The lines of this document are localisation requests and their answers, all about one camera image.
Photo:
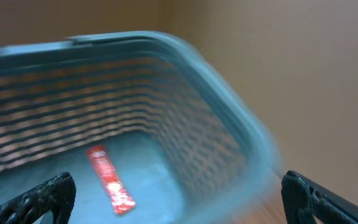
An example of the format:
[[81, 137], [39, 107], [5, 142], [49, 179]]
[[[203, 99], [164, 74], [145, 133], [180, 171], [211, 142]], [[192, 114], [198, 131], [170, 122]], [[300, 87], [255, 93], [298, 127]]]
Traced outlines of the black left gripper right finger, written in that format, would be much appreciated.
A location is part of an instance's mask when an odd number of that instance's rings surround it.
[[358, 224], [358, 206], [289, 170], [281, 189], [288, 224]]

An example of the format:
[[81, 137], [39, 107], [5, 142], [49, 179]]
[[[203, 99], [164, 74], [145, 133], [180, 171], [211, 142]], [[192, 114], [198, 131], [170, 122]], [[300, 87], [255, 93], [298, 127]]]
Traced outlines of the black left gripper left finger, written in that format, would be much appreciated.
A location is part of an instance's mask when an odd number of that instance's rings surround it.
[[75, 204], [76, 185], [69, 172], [41, 183], [0, 205], [0, 224], [34, 223], [48, 212], [52, 224], [68, 224]]

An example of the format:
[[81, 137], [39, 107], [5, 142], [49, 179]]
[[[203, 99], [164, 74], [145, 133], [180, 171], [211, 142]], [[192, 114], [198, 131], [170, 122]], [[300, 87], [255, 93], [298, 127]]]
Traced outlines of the red stick sachet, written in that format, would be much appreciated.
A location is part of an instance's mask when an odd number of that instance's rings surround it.
[[121, 182], [106, 148], [102, 145], [92, 147], [86, 151], [86, 156], [110, 198], [114, 213], [123, 215], [131, 211], [136, 202]]

